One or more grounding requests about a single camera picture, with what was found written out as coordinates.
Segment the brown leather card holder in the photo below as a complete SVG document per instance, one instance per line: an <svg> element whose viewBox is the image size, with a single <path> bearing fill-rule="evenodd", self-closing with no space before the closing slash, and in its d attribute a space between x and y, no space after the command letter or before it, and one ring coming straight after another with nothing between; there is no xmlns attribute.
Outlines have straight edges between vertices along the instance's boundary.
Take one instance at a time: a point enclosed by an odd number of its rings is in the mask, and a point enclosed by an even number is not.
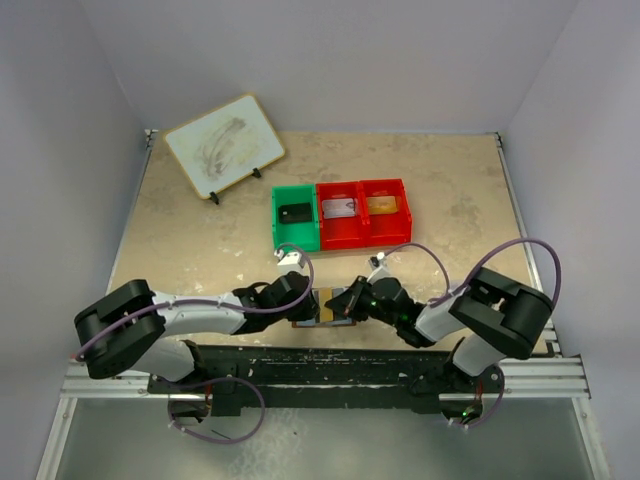
<svg viewBox="0 0 640 480"><path fill-rule="evenodd" d="M328 300L341 295L345 290L345 287L314 288L313 297L318 305L318 312L311 319L293 322L292 327L334 328L355 326L356 321L354 319L335 313L325 307L325 303Z"/></svg>

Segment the green plastic bin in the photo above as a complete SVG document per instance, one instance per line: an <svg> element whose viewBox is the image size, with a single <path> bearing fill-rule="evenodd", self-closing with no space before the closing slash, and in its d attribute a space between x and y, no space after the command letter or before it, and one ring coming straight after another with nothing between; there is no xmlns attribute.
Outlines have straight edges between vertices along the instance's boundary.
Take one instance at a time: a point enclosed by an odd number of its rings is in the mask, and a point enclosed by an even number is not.
<svg viewBox="0 0 640 480"><path fill-rule="evenodd" d="M293 243L307 252L320 250L320 229L314 184L272 188L272 237L275 247Z"/></svg>

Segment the red plastic bin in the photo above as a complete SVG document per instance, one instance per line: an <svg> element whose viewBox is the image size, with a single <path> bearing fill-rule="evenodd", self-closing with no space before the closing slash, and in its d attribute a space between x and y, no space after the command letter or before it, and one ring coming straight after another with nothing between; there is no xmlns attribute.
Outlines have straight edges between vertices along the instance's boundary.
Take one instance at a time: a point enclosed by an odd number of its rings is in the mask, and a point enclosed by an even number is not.
<svg viewBox="0 0 640 480"><path fill-rule="evenodd" d="M364 198L360 182L317 183L315 188L321 249L323 251L332 251L364 248L368 219L364 212ZM355 198L357 200L358 214L352 218L324 219L321 202L331 198Z"/></svg>
<svg viewBox="0 0 640 480"><path fill-rule="evenodd" d="M365 245L386 247L410 242L413 218L403 181L399 178L368 179L361 180L360 184L364 198L364 211L368 219ZM396 196L401 201L399 212L393 215L370 215L366 198L389 195Z"/></svg>

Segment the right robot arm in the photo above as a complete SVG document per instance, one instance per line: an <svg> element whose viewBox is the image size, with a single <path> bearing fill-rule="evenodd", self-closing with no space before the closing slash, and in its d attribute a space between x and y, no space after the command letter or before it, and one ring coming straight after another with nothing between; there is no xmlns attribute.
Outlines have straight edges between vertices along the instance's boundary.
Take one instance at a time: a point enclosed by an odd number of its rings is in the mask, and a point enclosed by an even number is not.
<svg viewBox="0 0 640 480"><path fill-rule="evenodd" d="M416 348L470 330L444 369L446 383L456 391L469 390L480 374L505 358L528 359L554 310L542 292L484 267L461 292L428 305L413 300L388 268L378 266L324 306L357 322L372 318L390 325Z"/></svg>

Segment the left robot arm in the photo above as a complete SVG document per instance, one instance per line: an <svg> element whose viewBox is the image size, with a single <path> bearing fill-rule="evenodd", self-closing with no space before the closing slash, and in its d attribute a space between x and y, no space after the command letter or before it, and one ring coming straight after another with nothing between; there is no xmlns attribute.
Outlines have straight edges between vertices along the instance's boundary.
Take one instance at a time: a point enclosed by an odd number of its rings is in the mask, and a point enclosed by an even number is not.
<svg viewBox="0 0 640 480"><path fill-rule="evenodd" d="M260 333L287 320L309 320L318 312L314 275L295 271L271 283L256 282L218 296L177 296L131 280L81 310L74 319L80 348L75 360L93 379L134 368L161 341L194 333L229 336Z"/></svg>

